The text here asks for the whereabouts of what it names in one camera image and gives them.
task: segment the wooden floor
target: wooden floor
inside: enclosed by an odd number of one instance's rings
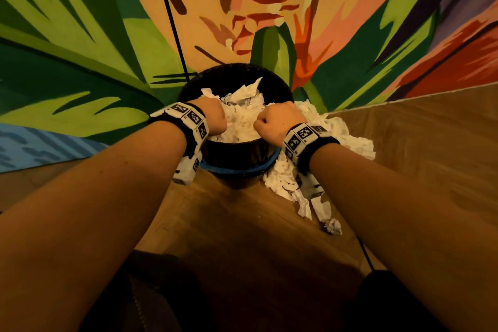
[[[498,226],[498,84],[337,115],[374,141],[379,163]],[[0,210],[73,165],[0,175]],[[222,331],[341,330],[369,269],[334,214],[342,236],[321,232],[262,184],[234,191],[201,171],[190,187],[171,185],[138,248],[182,257]]]

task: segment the hand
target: hand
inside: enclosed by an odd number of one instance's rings
[[[291,101],[266,107],[254,121],[254,129],[265,141],[282,147],[290,128],[308,122],[301,111]]]
[[[211,97],[199,97],[190,101],[190,103],[198,106],[206,116],[209,135],[218,135],[227,130],[227,118],[220,100]]]

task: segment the wastebasket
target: wastebasket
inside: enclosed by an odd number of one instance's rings
[[[200,72],[183,86],[178,101],[190,101],[202,95],[202,88],[224,97],[243,85],[253,84],[263,77],[258,90],[265,104],[293,101],[289,86],[275,73],[251,64],[219,65]],[[223,143],[207,140],[202,147],[201,167],[211,172],[232,189],[248,188],[256,184],[274,164],[280,148],[262,138],[242,143]]]

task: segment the black cord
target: black cord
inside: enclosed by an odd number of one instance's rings
[[[171,12],[171,7],[169,5],[169,0],[164,0],[166,5],[166,10],[168,11],[169,23],[171,24],[171,30],[173,31],[173,36],[175,37],[176,47],[178,48],[178,55],[183,66],[183,72],[185,73],[185,78],[187,81],[190,80],[189,73],[187,71],[187,65],[185,64],[185,58],[183,57],[182,47],[180,46],[180,39],[178,38],[178,33],[176,31],[175,21],[173,20],[173,13]]]
[[[375,268],[374,268],[374,265],[372,264],[372,261],[370,260],[369,255],[366,252],[365,246],[363,245],[363,241],[361,241],[361,239],[358,238],[358,236],[356,237],[356,239],[358,239],[359,246],[362,248],[363,254],[365,255],[365,258],[366,258],[366,262],[368,262],[370,269],[373,272],[375,270]]]

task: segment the painted mural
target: painted mural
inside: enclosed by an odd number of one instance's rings
[[[166,2],[0,0],[0,171],[90,156],[224,63],[274,71],[321,112],[498,81],[497,0]]]

